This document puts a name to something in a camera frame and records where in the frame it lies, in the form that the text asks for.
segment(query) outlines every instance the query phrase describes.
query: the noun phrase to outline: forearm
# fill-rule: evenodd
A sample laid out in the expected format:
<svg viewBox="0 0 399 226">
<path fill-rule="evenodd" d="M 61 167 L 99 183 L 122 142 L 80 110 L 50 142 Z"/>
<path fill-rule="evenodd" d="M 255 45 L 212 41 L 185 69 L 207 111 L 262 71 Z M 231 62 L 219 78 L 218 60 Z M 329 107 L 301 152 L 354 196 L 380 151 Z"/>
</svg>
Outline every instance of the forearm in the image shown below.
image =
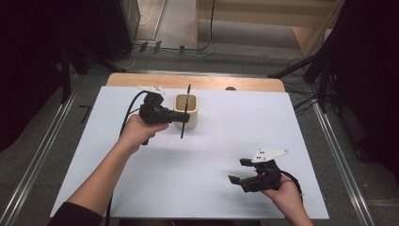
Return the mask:
<svg viewBox="0 0 399 226">
<path fill-rule="evenodd" d="M 103 215 L 131 153 L 117 144 L 86 181 L 70 196 L 68 202 Z"/>
<path fill-rule="evenodd" d="M 291 216 L 285 216 L 292 226 L 312 226 L 313 222 L 305 211 L 299 211 Z"/>
</svg>

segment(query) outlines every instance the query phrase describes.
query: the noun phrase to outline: tripod leg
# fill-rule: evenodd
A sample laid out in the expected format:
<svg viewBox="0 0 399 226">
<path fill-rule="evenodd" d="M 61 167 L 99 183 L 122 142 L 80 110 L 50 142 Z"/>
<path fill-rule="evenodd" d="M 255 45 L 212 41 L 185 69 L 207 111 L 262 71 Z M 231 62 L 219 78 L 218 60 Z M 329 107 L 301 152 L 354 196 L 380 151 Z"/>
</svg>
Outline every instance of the tripod leg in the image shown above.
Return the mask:
<svg viewBox="0 0 399 226">
<path fill-rule="evenodd" d="M 88 75 L 88 64 L 82 54 L 77 52 L 74 48 L 70 49 L 70 61 L 77 73 Z"/>
<path fill-rule="evenodd" d="M 324 65 L 323 72 L 320 78 L 318 104 L 322 109 L 323 113 L 326 113 L 325 101 L 326 101 L 328 76 L 329 76 L 329 59 L 326 61 Z"/>
<path fill-rule="evenodd" d="M 89 49 L 78 45 L 78 44 L 74 44 L 73 45 L 78 51 L 80 51 L 81 53 L 83 53 L 84 55 L 91 57 L 92 59 L 96 60 L 97 62 L 99 62 L 100 64 L 102 64 L 103 66 L 105 66 L 107 69 L 111 70 L 112 72 L 115 73 L 124 73 L 126 72 L 126 70 L 121 70 L 117 67 L 115 67 L 113 64 L 107 62 L 106 60 L 104 60 L 103 58 L 97 56 L 96 54 L 94 54 L 93 52 L 89 51 Z"/>
<path fill-rule="evenodd" d="M 317 62 L 312 63 L 308 70 L 305 72 L 305 74 L 303 75 L 303 81 L 307 84 L 314 83 L 322 70 L 323 63 L 317 60 Z"/>
</svg>

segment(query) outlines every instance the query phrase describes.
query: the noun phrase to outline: wrist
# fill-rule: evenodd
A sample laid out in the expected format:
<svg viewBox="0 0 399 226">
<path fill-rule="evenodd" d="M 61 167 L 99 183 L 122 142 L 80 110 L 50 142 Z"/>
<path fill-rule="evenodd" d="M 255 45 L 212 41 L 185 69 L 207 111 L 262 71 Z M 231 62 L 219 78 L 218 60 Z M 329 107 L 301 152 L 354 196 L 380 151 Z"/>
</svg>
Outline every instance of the wrist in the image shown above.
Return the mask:
<svg viewBox="0 0 399 226">
<path fill-rule="evenodd" d="M 140 144 L 132 144 L 129 142 L 123 142 L 122 140 L 118 140 L 112 149 L 119 153 L 130 156 L 133 153 L 137 152 L 139 147 Z"/>
</svg>

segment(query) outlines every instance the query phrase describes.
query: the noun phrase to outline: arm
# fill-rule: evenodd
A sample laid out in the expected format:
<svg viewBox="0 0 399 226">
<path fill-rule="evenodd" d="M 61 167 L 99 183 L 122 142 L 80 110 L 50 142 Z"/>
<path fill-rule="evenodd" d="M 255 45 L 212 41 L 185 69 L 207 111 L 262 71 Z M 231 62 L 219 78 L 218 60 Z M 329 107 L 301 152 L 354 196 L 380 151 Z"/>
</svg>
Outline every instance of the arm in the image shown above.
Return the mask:
<svg viewBox="0 0 399 226">
<path fill-rule="evenodd" d="M 281 175 L 279 190 L 269 189 L 261 192 L 273 201 L 291 225 L 313 225 L 294 182 L 286 176 Z"/>
<path fill-rule="evenodd" d="M 168 124 L 147 125 L 138 115 L 126 123 L 120 139 L 86 181 L 68 198 L 68 202 L 103 215 L 120 175 L 129 159 L 148 137 L 165 130 Z"/>
</svg>

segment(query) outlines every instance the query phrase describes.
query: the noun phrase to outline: wooden table edge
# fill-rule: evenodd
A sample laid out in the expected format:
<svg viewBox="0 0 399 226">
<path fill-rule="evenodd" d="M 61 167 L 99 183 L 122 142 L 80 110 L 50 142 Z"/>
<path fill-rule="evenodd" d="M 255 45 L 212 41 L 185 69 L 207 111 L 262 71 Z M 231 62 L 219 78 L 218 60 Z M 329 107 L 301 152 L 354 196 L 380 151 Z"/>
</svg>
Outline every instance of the wooden table edge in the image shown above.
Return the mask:
<svg viewBox="0 0 399 226">
<path fill-rule="evenodd" d="M 285 92 L 279 79 L 231 77 L 224 75 L 183 75 L 162 73 L 112 73 L 106 83 L 109 87 L 159 86 L 172 89 L 218 89 L 228 87 L 241 91 Z"/>
</svg>

